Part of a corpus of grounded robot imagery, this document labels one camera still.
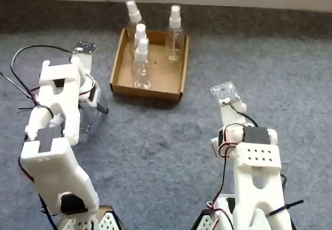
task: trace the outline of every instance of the blue-gray carpet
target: blue-gray carpet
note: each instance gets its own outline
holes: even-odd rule
[[[142,4],[147,28],[167,26],[169,5]],[[189,229],[217,192],[222,163],[209,144],[221,127],[208,88],[233,81],[248,114],[279,134],[286,202],[298,230],[329,229],[332,204],[332,15],[313,12],[182,6],[191,37],[185,93],[177,105],[115,96],[110,68],[127,23],[120,3],[0,0],[0,70],[11,76],[15,51],[31,44],[71,49],[79,40],[99,47],[92,75],[110,113],[98,135],[75,146],[101,204],[114,206],[127,229]],[[65,56],[31,49],[17,62],[29,87],[43,60]],[[18,169],[30,105],[0,79],[0,229],[50,229],[33,186]],[[233,192],[227,166],[225,193]]]

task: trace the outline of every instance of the cable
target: cable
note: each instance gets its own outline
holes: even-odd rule
[[[89,90],[87,90],[87,91],[85,91],[85,92],[82,92],[82,93],[80,93],[79,95],[84,95],[84,94],[87,94],[87,93],[91,92],[91,90],[92,90],[92,89],[94,88],[94,86],[95,86],[95,79],[94,79],[90,74],[88,74],[88,73],[86,73],[85,75],[91,79],[91,81],[92,81],[92,85],[91,85],[91,88],[90,88]]]
[[[26,175],[26,177],[28,177],[28,179],[30,181],[32,181],[33,183],[35,182],[34,178],[23,168],[22,164],[21,164],[21,157],[18,158],[18,162],[19,162],[19,166],[21,168],[21,170],[23,171],[23,173]],[[45,204],[43,198],[38,194],[40,202],[41,202],[41,206],[47,216],[48,221],[50,222],[51,226],[53,227],[53,230],[58,230],[57,226],[55,225],[50,212],[48,211],[47,205]]]
[[[210,230],[214,230],[219,222],[219,217],[214,221],[213,225],[211,226]]]
[[[285,187],[286,187],[287,177],[284,174],[280,174],[280,176],[283,178],[283,180],[282,180],[282,191],[285,193]]]
[[[219,147],[218,147],[218,154],[221,156],[221,157],[225,157],[225,155],[222,155],[221,154],[221,150],[222,150],[222,148],[224,147],[224,146],[226,146],[226,145],[237,145],[237,143],[235,143],[235,142],[223,142]]]
[[[26,177],[29,178],[30,181],[32,181],[33,183],[35,182],[34,178],[32,176],[30,176],[30,174],[23,168],[22,164],[21,164],[21,157],[19,157],[18,159],[19,162],[19,166],[21,168],[21,170],[23,171],[23,173],[26,175]]]
[[[222,185],[220,186],[220,189],[218,191],[218,193],[215,195],[215,197],[213,198],[213,201],[212,201],[212,204],[213,204],[213,207],[215,207],[215,202],[217,201],[220,193],[222,192],[223,190],[223,187],[224,187],[224,182],[225,182],[225,171],[226,171],[226,160],[227,160],[227,152],[230,148],[234,148],[233,146],[230,146],[230,147],[227,147],[227,149],[225,150],[225,157],[224,157],[224,170],[223,170],[223,180],[222,180]]]
[[[61,50],[67,53],[73,53],[72,51],[66,50],[64,48],[58,47],[58,46],[52,46],[52,45],[29,45],[29,46],[25,46],[21,49],[19,49],[15,55],[13,56],[13,58],[11,59],[11,63],[10,63],[10,70],[13,73],[13,75],[16,77],[16,79],[21,83],[21,85],[25,88],[25,90],[27,91],[27,93],[30,95],[31,99],[34,98],[33,93],[29,90],[29,88],[24,84],[24,82],[19,78],[19,76],[16,74],[15,69],[14,69],[14,64],[15,64],[15,60],[17,58],[17,56],[24,50],[26,49],[30,49],[30,48],[36,48],[36,47],[45,47],[45,48],[52,48],[52,49],[57,49],[57,50]]]
[[[226,125],[225,128],[224,128],[224,141],[225,142],[227,141],[227,139],[226,139],[226,128],[229,127],[229,126],[232,126],[232,125],[240,125],[242,127],[245,127],[245,125],[240,124],[240,123],[232,123],[232,124]]]
[[[34,95],[32,92],[38,88],[35,88],[33,90],[30,90],[25,84],[24,82],[19,78],[19,76],[16,74],[15,72],[15,69],[14,69],[14,64],[15,64],[15,60],[16,58],[18,57],[18,55],[26,50],[26,49],[29,49],[29,48],[35,48],[35,47],[46,47],[46,48],[52,48],[52,49],[57,49],[57,50],[61,50],[61,51],[64,51],[64,52],[67,52],[67,53],[72,53],[72,51],[69,51],[69,50],[66,50],[64,48],[61,48],[61,47],[58,47],[58,46],[51,46],[51,45],[30,45],[30,46],[25,46],[21,49],[19,49],[15,55],[13,56],[12,60],[11,60],[11,63],[10,63],[10,69],[11,69],[11,72],[13,73],[13,75],[15,76],[15,78],[20,82],[20,84],[24,87],[25,91],[19,87],[16,83],[14,83],[11,79],[9,79],[7,76],[5,76],[2,72],[0,72],[0,75],[2,77],[4,77],[8,82],[10,82],[13,86],[15,86],[15,88],[17,88],[19,91],[21,91],[22,93],[24,93],[27,98],[31,99],[32,102],[34,103],[34,107],[44,107],[46,108],[51,116],[52,116],[52,119],[54,117],[54,114],[52,112],[52,110],[48,107],[48,106],[45,106],[45,105],[41,105],[38,101],[37,101],[37,98],[36,98],[36,95]]]
[[[228,103],[228,105],[237,113],[237,114],[239,114],[239,115],[241,115],[241,116],[244,116],[245,118],[247,118],[248,120],[250,120],[253,124],[254,124],[254,126],[255,127],[258,127],[258,124],[256,123],[256,121],[254,121],[251,117],[249,117],[248,115],[246,115],[245,113],[243,113],[243,112],[239,112],[239,111],[237,111],[236,109],[235,109],[235,107],[233,106],[233,104],[232,103]]]
[[[43,207],[43,209],[44,209],[44,211],[45,211],[45,214],[46,214],[46,216],[47,216],[47,219],[48,219],[48,221],[50,222],[51,226],[53,227],[53,230],[58,230],[57,226],[55,225],[55,223],[54,223],[54,221],[53,221],[53,219],[52,219],[52,217],[51,217],[50,212],[48,211],[47,205],[45,204],[43,198],[42,198],[39,194],[38,194],[38,196],[39,196],[39,199],[40,199],[41,205],[42,205],[42,207]]]
[[[10,82],[15,88],[17,88],[20,92],[25,94],[28,98],[30,98],[30,94],[28,94],[25,90],[23,90],[21,87],[19,87],[15,82],[13,82],[11,79],[9,79],[7,76],[5,76],[1,71],[0,75],[5,78],[8,82]]]
[[[213,211],[221,211],[221,212],[223,212],[224,215],[226,216],[226,218],[227,218],[227,220],[228,220],[228,222],[229,222],[232,230],[234,230],[234,226],[233,226],[232,220],[230,219],[230,217],[228,216],[227,212],[224,209],[222,209],[222,208],[215,208],[215,209],[213,209]]]

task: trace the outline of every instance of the metal bracket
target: metal bracket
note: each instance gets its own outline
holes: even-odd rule
[[[231,81],[210,88],[220,106],[240,100],[237,89]]]
[[[93,55],[97,48],[97,44],[93,44],[90,42],[78,42],[73,50],[74,54],[82,53],[86,55]]]

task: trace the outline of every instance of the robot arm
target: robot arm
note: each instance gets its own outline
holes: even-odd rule
[[[211,144],[216,155],[219,153],[225,162],[228,157],[233,159],[235,188],[235,195],[218,194],[215,200],[208,204],[214,212],[211,215],[214,221],[210,222],[210,228],[292,229],[287,210],[271,216],[270,223],[266,218],[270,212],[285,205],[276,131],[258,127],[256,122],[245,114],[246,105],[242,103],[232,82],[212,87],[210,91],[220,106],[224,125],[219,129],[218,137],[211,140]],[[233,201],[232,210],[228,199]]]
[[[86,222],[87,229],[98,229],[99,197],[72,146],[79,141],[79,105],[108,113],[100,87],[90,75],[95,48],[79,42],[69,64],[43,62],[37,96],[43,107],[31,112],[20,158],[50,213],[78,219],[77,227]]]

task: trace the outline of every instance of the clear plastic bottle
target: clear plastic bottle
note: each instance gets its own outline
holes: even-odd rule
[[[135,88],[150,89],[151,83],[149,81],[149,68],[148,61],[148,46],[149,39],[142,38],[135,51],[135,60],[133,67],[136,68],[136,74],[132,73],[133,84]]]
[[[166,55],[169,61],[177,62],[182,58],[185,34],[181,27],[180,6],[171,7],[171,16],[165,41]]]
[[[135,32],[136,32],[136,26],[138,24],[144,24],[145,22],[142,19],[141,13],[137,8],[135,0],[128,0],[126,1],[126,6],[128,9],[128,15],[130,18],[130,21],[127,25],[127,33],[128,33],[128,42],[131,48],[135,43]]]

